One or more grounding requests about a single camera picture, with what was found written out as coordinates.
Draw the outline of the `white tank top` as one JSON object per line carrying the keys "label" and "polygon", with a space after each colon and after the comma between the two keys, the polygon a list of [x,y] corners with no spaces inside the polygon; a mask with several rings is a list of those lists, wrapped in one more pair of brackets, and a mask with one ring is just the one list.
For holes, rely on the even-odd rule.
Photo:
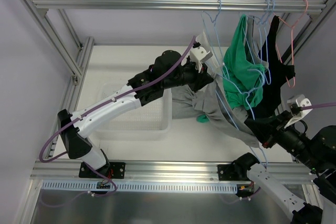
{"label": "white tank top", "polygon": [[214,50],[209,44],[205,30],[203,30],[199,35],[196,36],[196,42],[198,42],[205,50],[206,56],[203,57],[201,62],[205,63],[208,67],[210,67],[212,72],[216,72],[218,68],[218,61],[215,57]]}

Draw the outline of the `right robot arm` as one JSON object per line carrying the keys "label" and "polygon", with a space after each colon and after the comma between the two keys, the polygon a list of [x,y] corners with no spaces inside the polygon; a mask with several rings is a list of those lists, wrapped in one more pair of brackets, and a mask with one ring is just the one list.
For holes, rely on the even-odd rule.
{"label": "right robot arm", "polygon": [[323,207],[300,199],[276,180],[251,154],[233,161],[233,174],[249,180],[271,197],[291,223],[335,223],[335,126],[322,128],[312,139],[289,123],[288,111],[266,119],[246,120],[245,124],[265,148],[278,144],[304,164],[316,177],[313,183],[323,198]]}

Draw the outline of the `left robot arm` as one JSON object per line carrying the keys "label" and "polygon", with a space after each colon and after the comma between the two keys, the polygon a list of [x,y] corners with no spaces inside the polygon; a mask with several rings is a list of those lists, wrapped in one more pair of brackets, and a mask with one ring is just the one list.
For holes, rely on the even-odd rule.
{"label": "left robot arm", "polygon": [[213,82],[205,64],[211,56],[201,46],[183,55],[166,50],[146,70],[101,102],[72,113],[66,109],[60,111],[59,135],[68,157],[80,159],[85,169],[97,177],[112,175],[106,154],[89,140],[89,135],[102,124],[161,98],[166,89],[187,85],[196,92]]}

